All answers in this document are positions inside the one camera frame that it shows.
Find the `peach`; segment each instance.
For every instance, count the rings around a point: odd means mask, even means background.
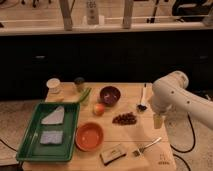
[[[105,111],[105,106],[102,103],[96,103],[93,107],[93,112],[97,116],[103,115],[104,111]]]

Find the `small box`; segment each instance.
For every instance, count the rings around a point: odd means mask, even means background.
[[[107,149],[100,154],[105,166],[124,156],[126,156],[126,148],[122,144],[118,144],[117,146]]]

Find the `pile of beans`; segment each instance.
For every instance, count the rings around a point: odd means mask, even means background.
[[[136,116],[132,112],[120,114],[112,120],[112,123],[119,125],[133,125],[136,122]]]

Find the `small cup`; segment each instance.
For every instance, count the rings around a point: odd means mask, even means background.
[[[82,77],[78,77],[74,80],[76,89],[78,92],[82,92],[85,88],[85,84],[84,84],[85,80]]]
[[[60,84],[61,82],[58,78],[51,78],[46,83],[51,94],[58,94],[61,91]]]

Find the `orange bowl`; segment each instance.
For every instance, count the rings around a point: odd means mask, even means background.
[[[107,106],[113,106],[121,97],[121,92],[113,86],[104,87],[100,91],[100,100]]]
[[[83,151],[94,151],[103,142],[104,133],[102,127],[95,122],[87,122],[78,127],[75,142]]]

